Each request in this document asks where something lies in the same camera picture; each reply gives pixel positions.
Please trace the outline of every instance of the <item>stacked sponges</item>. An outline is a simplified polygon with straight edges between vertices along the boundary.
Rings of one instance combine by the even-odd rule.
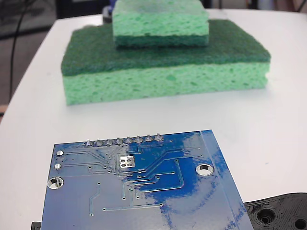
[[[123,10],[122,6],[130,1],[138,2],[139,5],[141,2],[145,5],[151,2],[118,0],[113,26],[106,24],[83,28],[73,33],[62,62],[67,104],[255,89],[265,86],[270,54],[233,22],[207,21],[207,13],[201,9],[205,12],[199,13],[203,16],[204,27],[199,33],[196,29],[180,29],[180,33],[177,30],[174,30],[175,33],[167,33],[166,20],[171,24],[174,18],[179,17],[175,17],[174,12],[169,13],[171,8],[168,11],[165,7],[163,10],[152,10],[152,14],[164,17],[159,22],[153,20],[151,23],[157,24],[151,25],[150,29],[148,23],[151,19],[146,21],[145,18],[146,15],[156,17],[150,15],[149,9],[152,7],[148,8],[146,5],[142,10],[136,10],[136,4],[133,4]],[[175,5],[176,2],[187,3],[187,0],[163,2]],[[182,7],[177,6],[176,9],[184,12]],[[131,9],[136,12],[133,16],[128,14]],[[191,18],[195,19],[192,17],[192,9],[189,8],[189,12]],[[131,32],[126,29],[129,25],[126,23],[129,21],[131,25],[137,21],[138,25],[132,26]],[[161,32],[156,31],[159,24],[165,25]],[[210,43],[205,47],[209,31],[205,28],[208,24]],[[184,44],[180,44],[180,37],[187,38]]]

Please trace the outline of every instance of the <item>small sponge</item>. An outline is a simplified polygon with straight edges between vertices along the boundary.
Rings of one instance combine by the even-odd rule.
[[[206,46],[208,16],[199,0],[118,0],[114,40],[117,46]]]
[[[67,104],[263,88],[271,56],[233,22],[210,20],[208,47],[116,49],[109,24],[73,32]]]

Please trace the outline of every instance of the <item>black plastic part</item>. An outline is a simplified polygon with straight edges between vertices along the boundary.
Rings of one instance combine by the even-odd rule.
[[[40,230],[42,222],[33,222],[31,225],[31,230]]]
[[[244,203],[254,230],[307,230],[307,193],[291,193]],[[40,230],[33,222],[31,230]]]

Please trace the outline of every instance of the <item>scouring pad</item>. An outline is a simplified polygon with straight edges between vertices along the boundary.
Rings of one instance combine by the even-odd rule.
[[[113,11],[117,46],[206,46],[208,13],[199,0],[118,0]]]
[[[67,104],[264,88],[271,56],[228,20],[208,47],[117,49],[112,25],[73,32],[62,62]]]

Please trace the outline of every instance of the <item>green sponge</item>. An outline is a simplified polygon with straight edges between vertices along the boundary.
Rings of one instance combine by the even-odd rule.
[[[106,24],[73,32],[62,73],[67,104],[80,104],[263,88],[270,59],[228,20],[210,20],[208,47],[116,49]]]
[[[206,46],[208,13],[199,0],[118,0],[113,11],[118,46]]]

